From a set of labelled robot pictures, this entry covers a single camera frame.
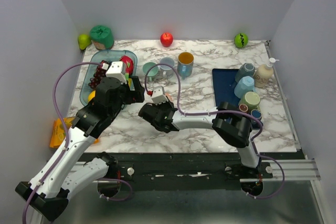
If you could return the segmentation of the pink mug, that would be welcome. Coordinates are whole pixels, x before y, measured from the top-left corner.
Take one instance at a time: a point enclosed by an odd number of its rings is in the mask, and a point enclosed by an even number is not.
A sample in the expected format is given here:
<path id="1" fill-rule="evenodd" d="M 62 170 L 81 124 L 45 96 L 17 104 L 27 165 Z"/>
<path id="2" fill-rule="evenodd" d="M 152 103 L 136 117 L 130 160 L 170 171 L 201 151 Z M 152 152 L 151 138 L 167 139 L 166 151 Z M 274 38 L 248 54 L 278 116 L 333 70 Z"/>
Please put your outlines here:
<path id="1" fill-rule="evenodd" d="M 173 102 L 173 98 L 169 93 L 166 93 L 165 96 L 168 98 L 170 102 Z"/>

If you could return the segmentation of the grey blue mug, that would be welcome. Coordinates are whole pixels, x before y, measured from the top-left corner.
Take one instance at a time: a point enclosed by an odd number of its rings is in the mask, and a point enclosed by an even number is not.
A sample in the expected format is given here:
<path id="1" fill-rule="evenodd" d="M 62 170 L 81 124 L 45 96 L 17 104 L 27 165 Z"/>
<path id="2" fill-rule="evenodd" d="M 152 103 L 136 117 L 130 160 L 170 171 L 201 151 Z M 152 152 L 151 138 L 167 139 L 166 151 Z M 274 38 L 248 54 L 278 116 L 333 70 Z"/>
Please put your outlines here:
<path id="1" fill-rule="evenodd" d="M 174 75 L 175 62 L 170 57 L 165 57 L 160 60 L 159 69 L 161 71 L 162 77 L 165 79 L 169 79 Z"/>

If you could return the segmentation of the mint green mug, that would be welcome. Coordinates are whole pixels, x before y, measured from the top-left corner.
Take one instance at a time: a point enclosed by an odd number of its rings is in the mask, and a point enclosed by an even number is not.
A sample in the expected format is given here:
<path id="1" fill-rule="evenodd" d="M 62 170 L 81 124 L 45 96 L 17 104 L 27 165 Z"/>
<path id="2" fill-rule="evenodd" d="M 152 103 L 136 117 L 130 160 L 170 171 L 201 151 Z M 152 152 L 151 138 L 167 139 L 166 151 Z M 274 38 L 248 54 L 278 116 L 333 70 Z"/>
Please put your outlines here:
<path id="1" fill-rule="evenodd" d="M 147 62 L 142 67 L 143 73 L 146 75 L 146 80 L 151 82 L 159 73 L 159 67 L 155 62 Z"/>

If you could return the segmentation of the blue butterfly mug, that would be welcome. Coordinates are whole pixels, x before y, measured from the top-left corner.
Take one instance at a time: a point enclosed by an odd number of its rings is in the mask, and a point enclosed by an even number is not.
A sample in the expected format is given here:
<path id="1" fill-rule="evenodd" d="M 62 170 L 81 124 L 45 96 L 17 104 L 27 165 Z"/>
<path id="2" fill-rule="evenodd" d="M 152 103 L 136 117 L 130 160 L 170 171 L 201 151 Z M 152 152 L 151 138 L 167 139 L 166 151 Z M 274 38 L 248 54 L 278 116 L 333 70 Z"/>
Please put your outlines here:
<path id="1" fill-rule="evenodd" d="M 189 52 L 183 52 L 178 56 L 177 72 L 182 79 L 189 77 L 193 71 L 194 56 Z"/>

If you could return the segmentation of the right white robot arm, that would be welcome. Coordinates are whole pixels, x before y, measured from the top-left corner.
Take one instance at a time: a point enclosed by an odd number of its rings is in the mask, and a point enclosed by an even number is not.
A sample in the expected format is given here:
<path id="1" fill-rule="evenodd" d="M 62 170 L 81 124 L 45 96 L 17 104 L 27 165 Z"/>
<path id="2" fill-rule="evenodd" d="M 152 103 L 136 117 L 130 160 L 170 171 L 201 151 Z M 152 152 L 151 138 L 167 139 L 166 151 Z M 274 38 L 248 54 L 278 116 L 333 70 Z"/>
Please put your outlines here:
<path id="1" fill-rule="evenodd" d="M 237 148 L 241 171 L 246 177 L 255 177 L 260 172 L 260 157 L 250 139 L 253 118 L 227 102 L 209 111 L 184 113 L 170 101 L 161 104 L 146 103 L 141 108 L 139 117 L 165 133 L 186 129 L 214 130 L 224 142 Z"/>

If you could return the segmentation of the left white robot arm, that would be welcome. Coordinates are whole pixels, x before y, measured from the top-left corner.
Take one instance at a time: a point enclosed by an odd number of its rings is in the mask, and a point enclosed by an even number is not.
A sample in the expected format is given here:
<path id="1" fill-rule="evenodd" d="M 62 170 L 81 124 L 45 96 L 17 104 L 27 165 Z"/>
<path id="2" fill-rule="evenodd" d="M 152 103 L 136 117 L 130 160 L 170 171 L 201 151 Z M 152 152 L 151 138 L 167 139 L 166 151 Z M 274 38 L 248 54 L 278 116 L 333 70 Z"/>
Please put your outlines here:
<path id="1" fill-rule="evenodd" d="M 30 181 L 20 182 L 15 191 L 42 214 L 55 221 L 66 209 L 71 196 L 96 179 L 117 176 L 117 160 L 102 152 L 78 173 L 69 172 L 85 150 L 108 128 L 124 105 L 142 103 L 145 88 L 137 76 L 131 77 L 134 89 L 114 77 L 104 77 L 94 98 L 80 109 L 66 138 L 44 168 Z"/>

